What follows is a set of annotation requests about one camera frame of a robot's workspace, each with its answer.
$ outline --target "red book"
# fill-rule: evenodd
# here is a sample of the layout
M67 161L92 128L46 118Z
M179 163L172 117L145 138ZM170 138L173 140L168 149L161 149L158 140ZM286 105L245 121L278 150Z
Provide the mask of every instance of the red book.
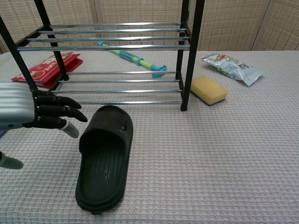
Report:
M73 71L83 62L81 59L77 58L79 55L80 54L73 54L72 52L62 54L62 59L67 72ZM44 60L41 64L30 68L29 72L37 86L48 89L56 82L60 75L60 70L54 55ZM12 78L12 81L25 83L26 79L20 74Z

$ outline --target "robotic hand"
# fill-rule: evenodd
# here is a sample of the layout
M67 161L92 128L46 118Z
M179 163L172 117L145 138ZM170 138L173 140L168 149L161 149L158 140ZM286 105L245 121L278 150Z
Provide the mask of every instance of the robotic hand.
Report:
M87 122L78 109L81 105L71 98L57 97L50 91L30 90L25 83L0 83L0 130L21 127L59 129L77 138L77 128L60 117ZM23 163L0 152L0 167L21 169Z

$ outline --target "snack bag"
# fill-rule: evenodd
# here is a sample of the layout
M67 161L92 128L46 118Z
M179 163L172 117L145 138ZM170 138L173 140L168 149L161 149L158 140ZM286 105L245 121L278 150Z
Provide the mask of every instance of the snack bag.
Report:
M256 68L227 55L211 54L201 59L216 67L223 75L242 80L247 86L253 84L262 75Z

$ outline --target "gray fabric surface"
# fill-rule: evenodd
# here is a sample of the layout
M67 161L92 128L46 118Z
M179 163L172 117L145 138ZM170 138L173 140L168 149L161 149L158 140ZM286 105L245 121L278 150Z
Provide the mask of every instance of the gray fabric surface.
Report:
M135 53L175 70L174 51ZM0 169L0 223L298 223L299 52L222 52L264 73L251 87L203 63L200 56L206 53L198 52L194 77L206 75L226 87L225 101L209 107L191 95L186 112L179 105L121 106L134 124L126 192L123 202L102 216L80 209L75 200L79 139L58 130L33 128L5 134L1 151L23 161L24 168ZM33 66L50 54L22 55ZM76 71L144 70L110 52L82 52L80 58L84 62ZM1 55L0 64L2 81L19 73L9 54ZM178 88L177 84L132 85L68 84L61 90ZM179 94L73 97L180 99ZM82 112L90 119L99 107L84 105ZM80 133L88 125L70 121Z

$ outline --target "slide sandal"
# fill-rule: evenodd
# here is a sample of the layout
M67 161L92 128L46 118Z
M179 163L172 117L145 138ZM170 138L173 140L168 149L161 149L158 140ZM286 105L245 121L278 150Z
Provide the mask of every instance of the slide sandal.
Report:
M82 209L97 215L121 201L132 138L132 120L121 108L106 105L93 115L79 143L82 160L76 200Z

